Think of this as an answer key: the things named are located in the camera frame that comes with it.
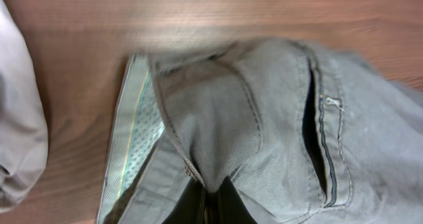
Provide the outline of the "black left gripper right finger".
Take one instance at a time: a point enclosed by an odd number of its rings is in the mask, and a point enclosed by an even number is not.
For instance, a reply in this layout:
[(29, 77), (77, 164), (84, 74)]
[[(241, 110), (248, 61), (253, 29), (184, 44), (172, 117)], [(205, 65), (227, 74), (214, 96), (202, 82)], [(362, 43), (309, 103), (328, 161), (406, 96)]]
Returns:
[(229, 177), (223, 180), (216, 198), (219, 224), (256, 224)]

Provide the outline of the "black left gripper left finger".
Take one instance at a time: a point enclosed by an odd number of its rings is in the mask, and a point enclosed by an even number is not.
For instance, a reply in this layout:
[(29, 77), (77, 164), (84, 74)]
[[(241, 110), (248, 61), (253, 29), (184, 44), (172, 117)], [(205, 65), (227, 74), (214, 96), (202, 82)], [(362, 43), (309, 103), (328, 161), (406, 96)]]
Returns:
[(203, 224), (206, 191), (193, 178), (163, 224)]

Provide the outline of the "grey shorts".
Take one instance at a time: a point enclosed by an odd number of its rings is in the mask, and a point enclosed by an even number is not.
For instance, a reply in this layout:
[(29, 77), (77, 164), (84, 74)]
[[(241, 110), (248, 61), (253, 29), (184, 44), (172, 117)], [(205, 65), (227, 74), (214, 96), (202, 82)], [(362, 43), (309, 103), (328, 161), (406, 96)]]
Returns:
[(256, 223), (421, 223), (422, 94), (351, 52), (261, 38), (133, 54), (98, 223), (163, 223), (229, 177)]

